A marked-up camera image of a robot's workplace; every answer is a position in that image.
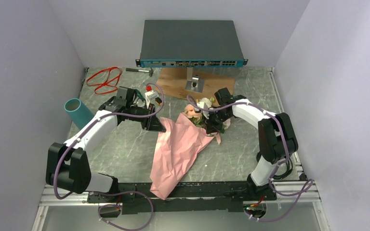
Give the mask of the yellow black screwdriver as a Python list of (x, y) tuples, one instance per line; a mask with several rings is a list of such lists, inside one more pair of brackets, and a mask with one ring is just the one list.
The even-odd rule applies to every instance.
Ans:
[(155, 98), (155, 102), (157, 103), (158, 106), (162, 106), (163, 105), (163, 100), (160, 97), (156, 97)]

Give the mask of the pink flower bouquet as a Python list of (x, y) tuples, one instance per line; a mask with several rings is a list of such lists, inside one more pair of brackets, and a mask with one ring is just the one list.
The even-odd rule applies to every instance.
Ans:
[(216, 139), (221, 143), (218, 132), (207, 134), (206, 130), (194, 124), (204, 119), (202, 112), (188, 104), (176, 121), (160, 119), (165, 132), (158, 134), (150, 173), (150, 191), (158, 198), (166, 200), (175, 186), (194, 164), (198, 154)]

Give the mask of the teal cylindrical vase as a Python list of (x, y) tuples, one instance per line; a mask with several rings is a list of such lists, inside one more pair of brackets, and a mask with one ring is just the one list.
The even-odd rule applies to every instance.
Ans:
[(80, 130), (94, 118), (91, 110), (78, 98), (68, 100), (64, 104), (64, 110)]

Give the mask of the small black hammer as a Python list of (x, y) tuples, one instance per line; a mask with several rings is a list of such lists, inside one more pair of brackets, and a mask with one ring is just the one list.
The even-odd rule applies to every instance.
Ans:
[(150, 77), (153, 76), (154, 70), (150, 68), (149, 70), (142, 70), (142, 69), (135, 69), (135, 68), (125, 68), (125, 71), (127, 72), (141, 72), (141, 73), (148, 73)]

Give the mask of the red ribbon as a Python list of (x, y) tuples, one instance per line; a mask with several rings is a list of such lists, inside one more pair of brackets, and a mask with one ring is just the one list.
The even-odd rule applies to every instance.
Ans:
[(118, 84), (122, 76), (120, 67), (102, 69), (86, 79), (86, 85), (94, 88), (94, 94), (106, 95), (118, 90)]

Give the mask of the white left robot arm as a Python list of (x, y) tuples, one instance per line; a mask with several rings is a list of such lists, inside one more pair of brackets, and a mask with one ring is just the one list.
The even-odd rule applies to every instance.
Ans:
[(164, 106), (165, 95), (160, 86), (155, 84), (154, 87), (157, 90), (144, 94), (144, 106), (135, 104), (134, 89), (120, 87), (117, 94), (104, 102), (76, 135), (49, 147), (46, 182), (53, 186), (57, 199), (65, 199), (72, 193), (93, 192), (105, 201), (113, 202), (122, 194), (116, 177), (91, 173), (88, 155), (125, 120), (141, 123), (144, 130), (166, 132), (157, 118), (157, 113)]

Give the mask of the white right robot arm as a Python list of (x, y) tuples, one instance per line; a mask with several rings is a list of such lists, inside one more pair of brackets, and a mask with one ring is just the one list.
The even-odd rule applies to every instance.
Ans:
[(204, 106), (207, 133), (221, 132), (224, 122), (232, 117), (240, 118), (258, 130), (258, 164), (248, 176), (246, 193), (252, 200), (257, 200), (265, 193), (264, 186), (274, 176), (280, 161), (287, 160), (290, 154), (298, 150), (298, 141), (287, 113), (275, 114), (255, 106), (243, 95), (233, 96), (227, 88), (215, 93), (218, 107)]

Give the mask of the grey network switch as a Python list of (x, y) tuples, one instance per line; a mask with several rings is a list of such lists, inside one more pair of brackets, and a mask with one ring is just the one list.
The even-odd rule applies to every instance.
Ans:
[(145, 20), (137, 67), (243, 67), (232, 20)]

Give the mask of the metal stand bracket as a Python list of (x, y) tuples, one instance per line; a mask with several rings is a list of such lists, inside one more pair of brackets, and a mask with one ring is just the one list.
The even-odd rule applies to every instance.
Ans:
[(194, 74), (192, 67), (186, 68), (186, 86), (185, 89), (193, 92), (203, 92), (205, 80), (200, 78), (199, 75)]

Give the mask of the aluminium rail frame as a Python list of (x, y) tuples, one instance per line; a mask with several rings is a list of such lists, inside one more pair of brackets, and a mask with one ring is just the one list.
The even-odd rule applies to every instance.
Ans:
[(282, 209), (282, 203), (311, 203), (315, 211), (318, 226), (322, 231), (329, 231), (330, 226), (326, 219), (321, 198), (315, 182), (309, 183), (297, 153), (292, 153), (288, 164), (297, 174), (296, 180), (276, 180), (272, 191), (263, 186), (257, 192), (248, 192), (247, 181), (208, 181), (208, 182), (179, 182), (166, 200), (154, 195), (151, 183), (123, 182), (119, 184), (119, 193), (109, 202), (105, 195), (89, 190), (75, 193), (58, 188), (57, 193), (63, 197), (57, 199), (51, 185), (46, 185), (40, 201), (40, 208), (36, 216), (33, 230), (41, 231), (45, 215), (50, 206), (78, 206), (90, 205), (99, 207), (100, 220), (104, 216), (115, 217), (118, 212), (126, 214), (141, 213), (143, 203), (151, 202), (152, 213), (156, 212), (184, 212), (184, 211), (216, 211), (229, 212), (250, 211), (264, 212), (266, 204), (277, 204)]

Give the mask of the wooden board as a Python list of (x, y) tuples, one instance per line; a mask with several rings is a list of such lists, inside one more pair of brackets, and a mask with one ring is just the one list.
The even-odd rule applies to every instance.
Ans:
[(214, 94), (223, 88), (227, 88), (230, 93), (234, 92), (236, 80), (233, 77), (222, 76), (200, 70), (194, 70), (194, 74), (199, 75), (205, 80), (203, 92), (193, 92), (185, 89), (186, 68), (185, 67), (165, 67), (162, 68), (157, 79), (163, 93), (177, 99), (185, 100), (188, 95), (195, 99), (215, 97)]

